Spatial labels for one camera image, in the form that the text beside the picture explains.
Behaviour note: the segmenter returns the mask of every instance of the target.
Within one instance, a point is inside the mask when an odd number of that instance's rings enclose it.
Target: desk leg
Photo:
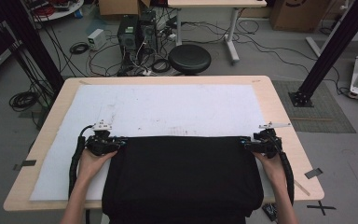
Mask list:
[[[318,56],[318,58],[321,57],[321,49],[319,49],[318,45],[313,40],[313,38],[308,36],[308,37],[305,37],[305,39],[307,40],[310,47],[313,49],[313,52],[315,52],[316,56]]]
[[[238,11],[239,11],[239,9],[237,7],[235,7],[234,10],[232,11],[229,33],[228,33],[228,35],[225,35],[225,41],[227,43],[228,50],[231,54],[232,63],[237,63],[240,61],[240,57],[238,56],[238,53],[235,50],[234,43],[232,43],[232,36],[234,35],[234,31],[235,31],[235,25],[237,22]]]
[[[182,21],[180,18],[180,10],[181,8],[178,8],[176,12],[176,46],[182,45]]]

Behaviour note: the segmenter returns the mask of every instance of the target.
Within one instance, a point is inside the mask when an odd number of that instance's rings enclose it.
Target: wooden table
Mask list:
[[[233,7],[231,13],[231,24],[229,27],[228,35],[225,35],[225,42],[228,46],[232,63],[237,63],[240,60],[237,51],[235,50],[234,44],[232,43],[232,36],[235,31],[235,25],[237,22],[238,12],[240,7],[265,7],[267,5],[264,0],[169,0],[168,6],[177,8],[176,25],[177,25],[177,36],[176,45],[182,45],[182,18],[180,17],[180,10],[184,7]]]
[[[185,84],[235,84],[252,85],[265,121],[290,122],[282,103],[268,77],[236,76],[236,77],[84,77],[67,79],[52,107],[46,122],[36,138],[27,157],[27,161],[36,160],[35,166],[22,167],[10,193],[5,200],[7,211],[32,211],[64,209],[67,201],[31,202],[30,195],[34,190],[39,172],[51,144],[62,124],[79,86],[81,85],[185,85]],[[282,147],[292,164],[295,176],[295,200],[321,200],[324,191],[317,177],[307,179],[304,174],[312,167],[298,140],[293,127],[276,129],[282,138]],[[265,198],[265,203],[274,201],[273,197]],[[86,202],[86,208],[101,208],[101,201]]]

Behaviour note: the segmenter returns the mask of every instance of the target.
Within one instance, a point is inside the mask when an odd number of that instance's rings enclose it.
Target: hand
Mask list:
[[[103,164],[114,157],[117,151],[108,153],[101,157],[92,154],[88,149],[84,149],[80,158],[79,172],[77,178],[85,178],[90,181],[103,167]]]
[[[260,153],[253,152],[253,154],[263,164],[264,171],[266,172],[272,187],[286,187],[286,175],[284,174],[281,158],[279,157],[278,153],[271,159],[263,156]]]

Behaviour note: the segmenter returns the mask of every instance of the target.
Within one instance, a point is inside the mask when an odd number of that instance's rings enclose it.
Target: black stool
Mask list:
[[[184,75],[196,75],[206,70],[212,59],[209,52],[200,46],[180,45],[171,50],[168,60],[174,69]]]

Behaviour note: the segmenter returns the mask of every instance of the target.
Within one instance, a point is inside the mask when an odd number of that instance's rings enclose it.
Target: finger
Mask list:
[[[107,161],[107,160],[109,160],[110,158],[114,157],[116,154],[117,154],[117,151],[110,152],[110,153],[107,153],[107,154],[103,155],[103,156],[101,157],[101,159],[102,159],[103,161]]]
[[[260,161],[264,161],[266,157],[264,157],[261,153],[252,152]]]

